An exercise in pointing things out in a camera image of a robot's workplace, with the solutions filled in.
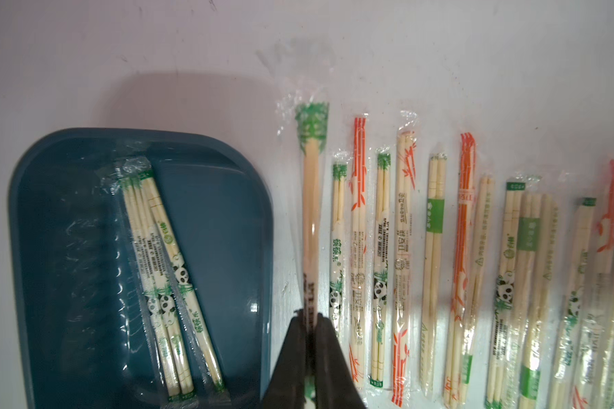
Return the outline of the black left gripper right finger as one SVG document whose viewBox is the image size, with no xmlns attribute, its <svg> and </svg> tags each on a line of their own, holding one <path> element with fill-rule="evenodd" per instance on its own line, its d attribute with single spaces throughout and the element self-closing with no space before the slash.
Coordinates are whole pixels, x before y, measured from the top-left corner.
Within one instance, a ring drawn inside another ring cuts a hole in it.
<svg viewBox="0 0 614 409">
<path fill-rule="evenodd" d="M 317 316 L 314 332 L 316 408 L 365 409 L 329 318 Z"/>
</svg>

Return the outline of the leaf top chopsticks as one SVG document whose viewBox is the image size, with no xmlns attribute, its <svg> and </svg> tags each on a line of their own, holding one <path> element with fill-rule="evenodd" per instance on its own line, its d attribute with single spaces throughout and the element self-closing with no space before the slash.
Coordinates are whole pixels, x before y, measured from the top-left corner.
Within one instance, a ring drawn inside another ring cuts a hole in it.
<svg viewBox="0 0 614 409">
<path fill-rule="evenodd" d="M 291 359 L 291 395 L 294 408 L 315 408 L 317 398 L 317 347 L 319 316 L 319 256 L 322 198 L 322 156 L 327 144 L 329 103 L 322 86 L 298 85 L 278 103 L 281 114 L 281 164 L 289 228 L 302 303 L 291 329 L 298 356 Z"/>
<path fill-rule="evenodd" d="M 337 339 L 342 339 L 343 296 L 345 285 L 345 207 L 346 176 L 349 155 L 337 152 L 332 163 L 330 274 L 328 293 L 328 316 L 332 321 Z"/>
</svg>

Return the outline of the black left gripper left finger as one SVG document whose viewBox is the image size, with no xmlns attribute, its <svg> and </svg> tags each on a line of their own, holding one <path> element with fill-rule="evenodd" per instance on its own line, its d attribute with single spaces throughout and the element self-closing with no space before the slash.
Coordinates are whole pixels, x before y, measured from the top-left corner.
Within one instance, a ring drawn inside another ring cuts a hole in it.
<svg viewBox="0 0 614 409">
<path fill-rule="evenodd" d="M 305 408 L 310 339 L 303 310 L 290 320 L 269 386 L 261 400 L 263 409 Z"/>
</svg>

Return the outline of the teal plastic storage box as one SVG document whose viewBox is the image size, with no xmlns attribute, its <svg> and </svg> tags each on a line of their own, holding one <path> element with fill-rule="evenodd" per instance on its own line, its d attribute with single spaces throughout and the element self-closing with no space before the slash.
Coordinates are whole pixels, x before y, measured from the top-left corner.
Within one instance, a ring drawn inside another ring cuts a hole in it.
<svg viewBox="0 0 614 409">
<path fill-rule="evenodd" d="M 227 144 L 168 131 L 68 129 L 36 143 L 10 184 L 20 349 L 32 408 L 157 408 L 167 401 L 107 190 L 114 163 L 150 161 L 217 352 L 230 407 L 269 383 L 273 216 Z"/>
</svg>

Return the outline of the green leaf chopstick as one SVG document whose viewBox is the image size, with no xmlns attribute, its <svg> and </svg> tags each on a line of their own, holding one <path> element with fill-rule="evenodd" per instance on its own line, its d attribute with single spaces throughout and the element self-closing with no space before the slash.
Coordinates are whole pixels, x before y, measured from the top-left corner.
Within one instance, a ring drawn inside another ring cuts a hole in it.
<svg viewBox="0 0 614 409">
<path fill-rule="evenodd" d="M 501 249 L 492 327 L 491 357 L 485 396 L 486 408 L 501 408 L 501 388 L 507 350 L 508 325 L 513 307 L 513 284 L 518 236 L 518 219 L 525 183 L 516 179 L 506 183 Z"/>
</svg>

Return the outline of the green band chopsticks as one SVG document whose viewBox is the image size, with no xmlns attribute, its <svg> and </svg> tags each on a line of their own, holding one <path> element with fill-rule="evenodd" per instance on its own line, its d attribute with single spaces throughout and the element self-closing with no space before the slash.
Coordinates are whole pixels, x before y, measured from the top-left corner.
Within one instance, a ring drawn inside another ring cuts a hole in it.
<svg viewBox="0 0 614 409">
<path fill-rule="evenodd" d="M 530 310 L 527 321 L 523 360 L 520 371 L 519 408 L 535 408 L 539 395 L 543 358 L 543 331 L 547 320 L 547 299 L 554 277 L 559 207 L 552 194 L 542 197 L 542 216 L 538 250 L 530 291 Z"/>
</svg>

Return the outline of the green top chopsticks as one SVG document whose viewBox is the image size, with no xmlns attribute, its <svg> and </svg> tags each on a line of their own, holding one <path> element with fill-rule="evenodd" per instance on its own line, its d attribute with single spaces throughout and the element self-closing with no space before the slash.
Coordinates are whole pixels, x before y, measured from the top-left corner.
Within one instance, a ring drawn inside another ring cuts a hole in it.
<svg viewBox="0 0 614 409">
<path fill-rule="evenodd" d="M 516 268 L 514 276 L 513 308 L 508 327 L 506 364 L 501 391 L 503 408 L 518 407 L 518 367 L 525 335 L 525 319 L 529 306 L 530 279 L 537 255 L 542 195 L 526 192 L 523 196 L 518 236 L 516 240 Z"/>
</svg>

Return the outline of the plain chopsticks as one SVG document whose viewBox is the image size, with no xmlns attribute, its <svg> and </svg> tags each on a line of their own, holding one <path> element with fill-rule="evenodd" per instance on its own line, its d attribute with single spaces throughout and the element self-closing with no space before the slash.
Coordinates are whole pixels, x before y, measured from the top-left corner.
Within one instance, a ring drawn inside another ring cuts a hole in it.
<svg viewBox="0 0 614 409">
<path fill-rule="evenodd" d="M 555 344 L 548 408 L 571 407 L 571 382 L 579 349 L 581 308 L 596 202 L 595 197 L 581 198 L 574 216 L 567 286 Z"/>
</svg>

